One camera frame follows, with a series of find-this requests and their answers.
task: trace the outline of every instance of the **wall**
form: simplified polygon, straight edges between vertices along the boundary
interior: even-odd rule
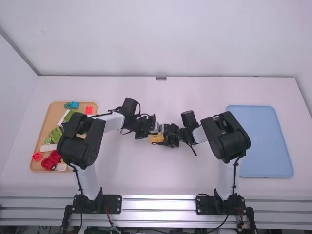
[[[0,28],[41,75],[292,76],[311,113],[311,9],[310,0],[2,0]]]
[[[37,79],[36,73],[0,35],[0,174]]]

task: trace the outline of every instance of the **wooden tray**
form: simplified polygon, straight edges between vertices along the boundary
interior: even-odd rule
[[[58,122],[60,121],[60,119],[63,117],[63,115],[66,112],[66,109],[64,108],[64,104],[68,103],[67,102],[53,102],[50,104],[47,114],[45,116],[42,128],[41,128],[41,132],[34,150],[34,154],[36,152],[40,152],[40,146],[43,145],[43,141],[45,138],[49,137],[49,133],[57,126]],[[85,113],[85,109],[87,106],[92,106],[92,114],[95,115],[97,113],[97,105],[94,102],[80,102],[79,103],[79,109],[78,111],[81,113]],[[43,158],[49,157],[51,151],[48,152],[41,152]],[[41,167],[41,161],[39,162],[35,162],[32,158],[32,156],[30,156],[31,158],[31,162],[30,162],[30,169],[33,172],[51,172],[48,171],[46,169],[44,169],[43,167]]]

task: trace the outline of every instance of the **light blue mat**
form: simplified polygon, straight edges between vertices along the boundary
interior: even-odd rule
[[[280,128],[275,109],[271,106],[228,106],[248,133],[251,147],[240,169],[241,177],[290,178],[293,165]]]

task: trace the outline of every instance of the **red toy car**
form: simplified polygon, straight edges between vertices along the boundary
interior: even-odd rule
[[[60,162],[61,155],[57,153],[56,150],[50,153],[50,156],[42,160],[41,167],[49,171],[54,170],[57,167],[57,164]]]

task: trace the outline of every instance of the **metal frame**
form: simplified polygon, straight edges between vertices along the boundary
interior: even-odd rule
[[[111,215],[120,227],[214,228],[224,216],[198,216],[194,195],[123,195],[121,214]],[[0,225],[60,226],[72,197],[0,197]],[[254,209],[257,228],[312,229],[312,200],[276,200],[245,196]],[[236,228],[230,216],[224,228]],[[72,214],[70,226],[80,225]],[[105,214],[84,214],[83,226],[109,227]]]

